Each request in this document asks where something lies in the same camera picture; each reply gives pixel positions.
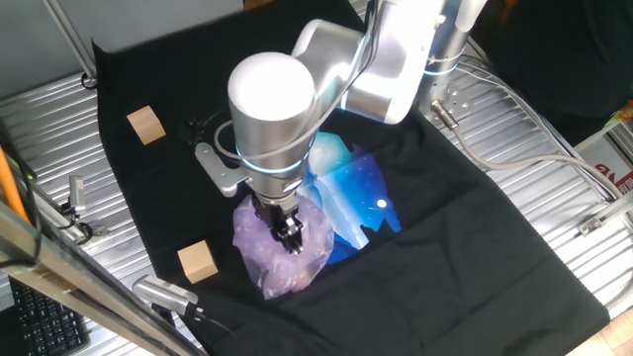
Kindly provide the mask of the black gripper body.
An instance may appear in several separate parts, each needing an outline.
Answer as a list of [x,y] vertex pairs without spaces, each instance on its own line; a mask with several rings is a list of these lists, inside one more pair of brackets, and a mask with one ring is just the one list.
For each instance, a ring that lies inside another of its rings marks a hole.
[[268,199],[255,195],[253,206],[256,214],[264,220],[274,232],[298,232],[300,222],[297,219],[299,200],[291,195],[281,199]]

